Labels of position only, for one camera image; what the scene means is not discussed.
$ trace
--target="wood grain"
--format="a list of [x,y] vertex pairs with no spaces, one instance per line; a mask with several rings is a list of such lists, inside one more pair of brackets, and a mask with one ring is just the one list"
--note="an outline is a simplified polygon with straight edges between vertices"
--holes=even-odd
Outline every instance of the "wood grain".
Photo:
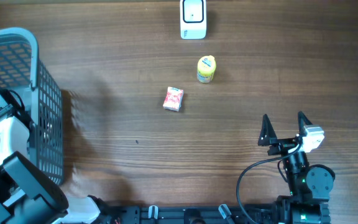
[[[308,157],[337,174],[333,223],[358,223],[358,1],[209,2],[205,40],[181,40],[177,2],[0,6],[0,29],[12,26],[36,35],[63,90],[67,195],[235,205],[241,170],[268,158],[262,115],[284,138],[302,110],[326,131]],[[196,79],[204,55],[218,64],[209,85]],[[162,108],[168,86],[185,91],[179,113]],[[289,192],[271,163],[241,194]]]

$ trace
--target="black wire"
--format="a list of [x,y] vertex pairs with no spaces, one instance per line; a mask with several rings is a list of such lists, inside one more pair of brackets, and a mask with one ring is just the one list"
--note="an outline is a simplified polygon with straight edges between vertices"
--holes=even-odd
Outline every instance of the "black wire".
[[13,93],[13,94],[15,94],[17,97],[18,97],[18,99],[19,99],[19,101],[20,101],[20,104],[22,105],[22,109],[23,110],[25,110],[24,109],[24,103],[23,103],[23,101],[22,101],[22,98],[19,96],[19,94],[17,94],[14,90],[9,90],[11,93]]
[[261,165],[264,164],[266,162],[273,162],[273,161],[277,161],[277,160],[283,160],[286,159],[292,155],[294,155],[295,153],[297,153],[299,151],[299,149],[301,148],[301,144],[298,145],[298,147],[295,149],[295,151],[289,153],[286,156],[282,156],[282,157],[276,157],[276,158],[272,158],[272,159],[266,159],[264,161],[259,161],[256,162],[254,164],[252,164],[251,166],[247,167],[244,171],[242,171],[242,173],[240,174],[239,180],[237,181],[237,187],[236,187],[236,196],[237,196],[237,202],[239,203],[239,206],[241,208],[241,211],[243,212],[244,215],[246,215],[246,217],[248,218],[248,221],[251,221],[253,224],[258,224],[257,222],[255,222],[247,213],[247,211],[245,210],[244,206],[242,206],[242,202],[240,199],[240,183],[241,183],[241,179],[242,177],[246,174],[246,172],[250,169],[252,169],[253,167],[257,166],[257,165]]
[[285,178],[283,172],[281,172],[281,168],[280,168],[280,163],[281,163],[281,161],[282,161],[282,160],[280,160],[280,161],[277,163],[278,172],[280,173],[281,177],[283,177],[284,181],[285,181],[286,183],[288,183],[287,178]]

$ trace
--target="yellow container lid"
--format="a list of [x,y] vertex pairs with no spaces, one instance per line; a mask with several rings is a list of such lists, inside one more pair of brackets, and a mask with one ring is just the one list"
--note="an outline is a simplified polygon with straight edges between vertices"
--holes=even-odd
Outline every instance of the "yellow container lid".
[[202,57],[198,61],[197,69],[202,75],[211,75],[216,69],[215,58],[212,55]]

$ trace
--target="gray plastic basket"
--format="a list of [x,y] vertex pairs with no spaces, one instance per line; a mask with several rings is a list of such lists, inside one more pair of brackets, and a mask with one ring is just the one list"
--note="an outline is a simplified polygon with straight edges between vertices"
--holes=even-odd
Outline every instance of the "gray plastic basket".
[[62,93],[39,59],[37,40],[28,30],[0,30],[0,88],[18,92],[35,123],[27,150],[30,161],[61,184]]

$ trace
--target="black cable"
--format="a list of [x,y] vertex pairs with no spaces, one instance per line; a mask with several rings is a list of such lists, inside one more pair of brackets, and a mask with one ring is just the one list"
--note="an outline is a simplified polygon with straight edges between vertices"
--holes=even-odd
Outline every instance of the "black cable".
[[278,172],[280,173],[281,177],[283,177],[284,181],[285,181],[286,183],[288,183],[287,178],[285,178],[283,172],[281,172],[281,168],[280,168],[280,163],[281,163],[281,161],[282,161],[282,160],[280,160],[280,161],[277,163]]
[[19,94],[16,93],[14,90],[9,90],[9,91],[10,91],[11,93],[15,94],[15,95],[18,97],[18,99],[19,99],[19,101],[20,101],[20,104],[22,105],[22,109],[25,110],[25,109],[24,109],[24,103],[23,103],[23,101],[22,101],[22,98],[19,96]]
[[299,149],[301,148],[301,144],[298,145],[298,147],[295,149],[295,151],[289,153],[286,156],[282,156],[282,157],[276,157],[276,158],[272,158],[272,159],[266,159],[263,161],[259,161],[256,162],[254,164],[252,164],[251,166],[247,167],[244,171],[242,171],[242,173],[240,174],[239,180],[237,181],[237,187],[236,187],[236,196],[237,196],[237,202],[239,203],[239,206],[241,208],[241,211],[243,212],[244,215],[246,215],[246,217],[248,218],[249,221],[251,221],[253,224],[258,224],[257,222],[255,222],[247,213],[247,211],[245,210],[244,206],[242,206],[242,202],[240,199],[240,183],[241,183],[241,179],[242,177],[246,174],[246,172],[250,169],[252,169],[253,167],[257,166],[257,165],[261,165],[264,164],[266,162],[273,162],[273,161],[277,161],[277,160],[283,160],[286,159],[292,155],[294,155],[295,153],[297,153],[299,151]]

